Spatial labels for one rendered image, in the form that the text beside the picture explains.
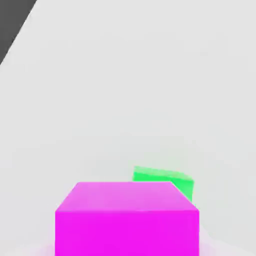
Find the small magenta cube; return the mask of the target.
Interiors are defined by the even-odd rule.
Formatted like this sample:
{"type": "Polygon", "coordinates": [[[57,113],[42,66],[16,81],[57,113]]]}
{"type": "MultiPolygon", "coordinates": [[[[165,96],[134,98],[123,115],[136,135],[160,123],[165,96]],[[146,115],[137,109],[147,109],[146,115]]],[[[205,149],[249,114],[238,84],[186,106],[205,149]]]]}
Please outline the small magenta cube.
{"type": "Polygon", "coordinates": [[[55,256],[200,256],[199,230],[170,182],[79,182],[55,211],[55,256]]]}

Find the small green cube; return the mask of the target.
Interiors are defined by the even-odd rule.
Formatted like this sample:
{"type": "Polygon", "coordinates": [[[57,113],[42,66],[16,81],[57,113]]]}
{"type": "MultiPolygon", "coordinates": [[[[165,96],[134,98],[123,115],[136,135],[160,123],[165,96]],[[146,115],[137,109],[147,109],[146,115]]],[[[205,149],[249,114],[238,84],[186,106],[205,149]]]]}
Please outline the small green cube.
{"type": "Polygon", "coordinates": [[[194,180],[183,172],[135,166],[132,180],[137,182],[171,182],[192,202],[194,180]]]}

